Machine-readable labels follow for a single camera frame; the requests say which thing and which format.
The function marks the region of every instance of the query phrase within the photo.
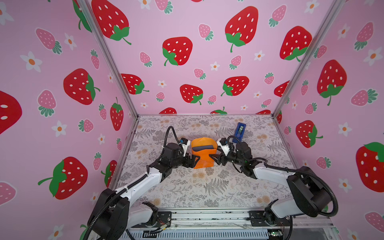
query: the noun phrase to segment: pink strawberry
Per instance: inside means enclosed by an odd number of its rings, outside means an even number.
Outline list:
[[[365,106],[367,103],[371,104],[377,99],[378,93],[376,90],[369,89],[366,91],[365,89],[358,91],[352,98],[351,103],[356,106]]]
[[[61,50],[60,43],[55,41],[55,37],[52,33],[42,28],[36,28],[36,36],[40,39],[41,43],[49,50],[52,50],[54,54],[60,55],[63,51]]]
[[[266,84],[270,85],[273,83],[274,79],[275,79],[275,77],[273,76],[273,73],[268,73],[267,75],[265,75],[264,82]]]
[[[117,139],[116,144],[118,145],[118,150],[121,150],[122,142],[120,138]]]
[[[103,104],[100,104],[100,105],[99,105],[99,111],[100,111],[100,117],[101,117],[103,120],[106,120],[106,119],[107,119],[107,110],[105,109],[105,107],[104,107]]]
[[[281,21],[284,18],[286,11],[287,11],[286,5],[281,5],[275,11],[273,11],[272,18],[269,19],[269,27],[274,28],[276,25],[278,25],[279,21]]]
[[[148,68],[152,66],[151,58],[145,52],[140,53],[140,61]]]
[[[16,188],[10,183],[0,181],[0,206],[16,197]]]
[[[197,78],[205,79],[207,77],[204,71],[201,69],[195,68],[193,72],[195,73],[195,77]]]
[[[172,12],[172,4],[168,0],[155,0],[156,6],[160,11],[164,11],[165,14]]]
[[[377,212],[369,212],[365,215],[365,220],[367,220],[372,227],[380,232],[384,232],[384,216],[381,216]]]
[[[44,115],[46,118],[55,113],[53,109],[56,107],[56,100],[51,91],[47,89],[43,90],[37,98],[37,103],[40,105],[38,108],[40,114]]]
[[[93,169],[97,171],[101,165],[101,153],[97,152],[95,154],[95,159],[93,160]]]
[[[98,58],[98,55],[97,55],[95,49],[92,49],[92,51],[91,51],[91,61],[92,61],[93,65],[95,66],[95,68],[99,69],[100,61],[99,61],[99,58]]]
[[[272,99],[267,99],[263,102],[262,108],[266,108],[268,105],[270,105],[272,102]]]
[[[216,99],[217,99],[216,95],[212,95],[212,96],[210,96],[210,97],[208,98],[207,103],[208,103],[209,105],[212,105],[212,104],[215,103]]]
[[[199,25],[200,37],[205,38],[206,41],[210,41],[214,37],[214,32],[211,31],[211,27],[206,24]]]
[[[81,120],[78,126],[79,130],[82,132],[90,132],[93,129],[93,123],[88,119]]]
[[[327,47],[324,45],[321,45],[319,48],[316,49],[313,57],[314,58],[321,58],[325,52],[327,52]]]
[[[305,108],[305,113],[306,114],[312,114],[313,112],[316,112],[317,109],[317,104],[316,103],[310,103],[308,106]]]
[[[237,66],[240,64],[241,64],[241,56],[238,55],[238,56],[232,58],[231,64],[229,64],[229,68],[232,70],[235,70],[237,68]]]
[[[308,91],[308,81],[304,80],[303,85],[301,87],[301,95],[305,95]]]
[[[331,161],[327,157],[319,157],[316,160],[317,166],[321,167],[322,169],[330,168],[331,167]]]
[[[291,133],[291,126],[286,126],[285,129],[284,129],[284,133],[286,135],[289,135]]]
[[[164,98],[165,98],[165,96],[164,96],[164,93],[163,93],[163,92],[159,92],[159,93],[156,94],[156,100],[157,100],[158,102],[162,102],[162,101],[164,101]]]
[[[369,22],[365,24],[365,26],[361,29],[359,34],[356,37],[357,42],[355,42],[355,50],[359,51],[363,49],[368,43],[367,41],[373,35],[373,22]]]

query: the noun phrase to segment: strawberry wallpaper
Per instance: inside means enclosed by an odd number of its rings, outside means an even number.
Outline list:
[[[384,239],[382,9],[347,1],[282,108],[298,163],[335,192],[331,219],[344,240]]]
[[[88,1],[139,114],[273,111],[332,3]]]
[[[0,238],[81,239],[133,118],[77,1],[0,0]]]

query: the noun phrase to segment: flower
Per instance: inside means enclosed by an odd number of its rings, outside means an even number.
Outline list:
[[[66,40],[64,40],[64,42],[70,46],[71,50],[73,50],[73,47],[77,47],[73,41],[73,36],[68,36],[68,34],[65,33],[65,38]]]
[[[261,61],[261,60],[262,60],[262,57],[264,57],[264,56],[265,56],[265,54],[263,53],[262,50],[260,50],[260,52],[255,53],[255,60],[259,60],[259,61]]]
[[[372,6],[375,0],[365,0],[364,5],[368,4],[368,6]]]
[[[345,38],[347,36],[347,32],[349,31],[351,27],[347,26],[347,24],[344,24],[343,28],[341,28],[337,33],[339,34],[337,40],[340,38]]]
[[[308,68],[310,67],[311,65],[311,62],[308,62],[307,65],[305,66],[305,69],[308,70]]]
[[[214,62],[214,64],[211,64],[211,70],[215,70],[215,71],[217,71],[217,69],[220,67],[220,65],[219,64],[217,64],[217,62]]]
[[[113,83],[113,75],[112,75],[112,73],[108,74],[108,80],[109,80],[110,83]]]
[[[339,134],[344,134],[344,136],[348,136],[348,132],[352,131],[352,128],[348,127],[348,123],[344,123],[344,125],[339,124]]]
[[[105,143],[105,136],[100,133],[100,137],[98,137],[97,140],[99,140],[99,145],[101,145],[102,143]]]
[[[99,193],[98,192],[97,193],[93,192],[93,195],[92,195],[92,197],[90,199],[90,201],[92,202],[92,205],[94,205],[95,202],[97,202],[98,198],[99,198]]]
[[[149,4],[152,0],[138,0],[141,3],[141,9],[148,9],[149,10]]]
[[[319,5],[320,3],[318,3],[317,0],[312,0],[310,2],[307,2],[307,8],[305,9],[304,13],[307,13],[307,12],[313,13],[313,10]]]
[[[383,58],[383,56],[380,54],[381,52],[381,48],[382,47],[379,47],[378,49],[376,49],[375,51],[373,50],[368,50],[368,57],[366,57],[363,62],[368,62],[368,64],[370,66],[372,66],[376,60],[380,60]]]
[[[296,101],[294,101],[294,102],[292,103],[292,109],[296,110],[296,107],[297,107],[297,103],[296,103]]]
[[[64,227],[64,224],[59,226],[55,226],[53,228],[53,233],[48,237],[48,240],[56,240],[58,237],[61,237],[63,235],[63,232],[61,231]]]
[[[39,65],[43,62],[40,59],[36,59],[31,51],[29,51],[28,56],[20,55],[20,57],[26,62],[25,67],[27,70],[31,70],[33,68],[36,71],[41,72]]]
[[[258,91],[257,93],[254,93],[254,98],[259,98],[261,95],[263,95],[262,93],[260,93],[260,91]]]
[[[158,86],[160,86],[160,87],[164,88],[164,86],[166,86],[166,83],[165,83],[165,81],[159,81],[159,84],[158,84]]]
[[[6,12],[6,10],[7,7],[5,6],[5,3],[0,2],[0,24],[3,26],[5,25],[6,20],[13,21],[13,18]]]
[[[65,132],[66,128],[67,128],[66,124],[61,124],[60,121],[57,121],[57,126],[53,126],[52,130],[56,131],[56,137],[58,137],[60,135],[65,135],[66,134],[66,132]]]
[[[347,228],[348,231],[348,238],[350,240],[360,240],[357,232],[352,232],[349,228]]]
[[[345,192],[348,192],[348,189],[352,189],[351,185],[348,184],[348,179],[342,180],[339,178],[339,188],[343,188]]]

